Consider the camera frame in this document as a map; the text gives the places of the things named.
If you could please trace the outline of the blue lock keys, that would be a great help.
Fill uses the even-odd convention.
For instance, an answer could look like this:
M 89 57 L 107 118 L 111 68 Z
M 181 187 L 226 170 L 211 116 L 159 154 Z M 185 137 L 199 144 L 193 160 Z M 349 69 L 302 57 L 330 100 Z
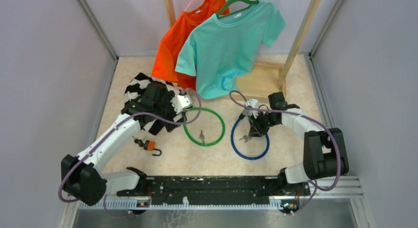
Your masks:
M 250 135 L 244 135 L 243 137 L 241 137 L 239 139 L 239 141 L 243 141 L 244 143 L 247 143 L 248 141 L 250 141 L 252 139 L 252 137 Z

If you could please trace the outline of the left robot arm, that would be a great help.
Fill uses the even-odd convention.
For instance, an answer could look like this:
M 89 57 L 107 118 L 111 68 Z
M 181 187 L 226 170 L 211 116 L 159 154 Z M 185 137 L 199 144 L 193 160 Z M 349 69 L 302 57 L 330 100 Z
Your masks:
M 97 204 L 105 195 L 131 191 L 142 195 L 148 182 L 141 171 L 128 168 L 122 172 L 103 173 L 111 158 L 140 130 L 175 129 L 186 119 L 183 112 L 192 105 L 189 94 L 160 82 L 148 83 L 136 97 L 126 101 L 115 122 L 85 150 L 76 156 L 66 155 L 61 161 L 62 181 L 59 198 L 68 193 L 87 205 Z

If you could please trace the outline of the green cable lock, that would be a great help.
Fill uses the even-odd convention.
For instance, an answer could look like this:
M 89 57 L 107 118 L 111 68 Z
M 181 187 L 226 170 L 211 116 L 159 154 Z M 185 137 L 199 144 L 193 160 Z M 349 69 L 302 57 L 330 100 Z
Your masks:
M 211 114 L 213 114 L 214 116 L 216 116 L 218 118 L 218 120 L 220 121 L 221 126 L 222 126 L 222 130 L 221 130 L 221 134 L 220 134 L 219 138 L 217 140 L 213 141 L 213 142 L 205 143 L 205 137 L 203 135 L 203 131 L 201 131 L 201 133 L 199 135 L 200 141 L 198 141 L 198 140 L 196 140 L 191 135 L 191 133 L 189 132 L 187 126 L 186 125 L 183 125 L 183 129 L 184 129 L 184 132 L 185 132 L 186 136 L 193 143 L 195 143 L 196 145 L 202 146 L 202 147 L 210 147 L 210 146 L 214 146 L 214 145 L 218 144 L 223 139 L 223 137 L 225 135 L 225 132 L 226 132 L 226 125 L 225 125 L 225 122 L 224 122 L 223 118 L 217 112 L 215 112 L 215 111 L 213 111 L 211 109 L 208 109 L 208 108 L 201 108 L 201 109 L 199 109 L 197 107 L 188 108 L 187 111 L 204 111 L 204 112 L 211 113 Z

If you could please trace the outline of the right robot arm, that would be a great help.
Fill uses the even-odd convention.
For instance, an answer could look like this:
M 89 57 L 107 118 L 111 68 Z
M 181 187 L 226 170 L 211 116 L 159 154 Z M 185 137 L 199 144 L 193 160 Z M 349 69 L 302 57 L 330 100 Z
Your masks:
M 303 141 L 303 160 L 296 166 L 281 169 L 278 190 L 291 194 L 297 183 L 332 177 L 349 172 L 348 156 L 343 132 L 339 128 L 323 128 L 307 118 L 296 104 L 288 104 L 282 92 L 268 96 L 270 108 L 260 109 L 256 99 L 249 99 L 245 106 L 251 107 L 249 135 L 260 137 L 271 127 L 283 125 L 293 130 Z

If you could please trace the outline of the green lock keys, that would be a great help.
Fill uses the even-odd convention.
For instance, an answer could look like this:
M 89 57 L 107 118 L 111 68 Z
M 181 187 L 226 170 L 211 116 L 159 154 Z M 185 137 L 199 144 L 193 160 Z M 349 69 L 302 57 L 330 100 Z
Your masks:
M 199 139 L 203 144 L 205 144 L 205 136 L 203 134 L 203 130 L 200 130 Z

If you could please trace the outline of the orange padlock with keys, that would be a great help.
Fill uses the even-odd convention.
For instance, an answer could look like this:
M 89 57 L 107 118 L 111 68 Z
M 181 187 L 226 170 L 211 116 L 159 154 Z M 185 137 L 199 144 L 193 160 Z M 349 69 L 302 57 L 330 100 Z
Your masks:
M 155 144 L 156 143 L 154 141 L 151 141 L 151 140 L 142 140 L 142 139 L 136 138 L 134 136 L 133 136 L 133 139 L 134 139 L 134 143 L 136 145 L 138 145 L 140 148 L 142 148 L 143 150 L 152 152 L 151 153 L 152 156 L 154 156 L 154 157 L 161 156 L 162 151 L 160 149 L 157 149 L 155 147 Z

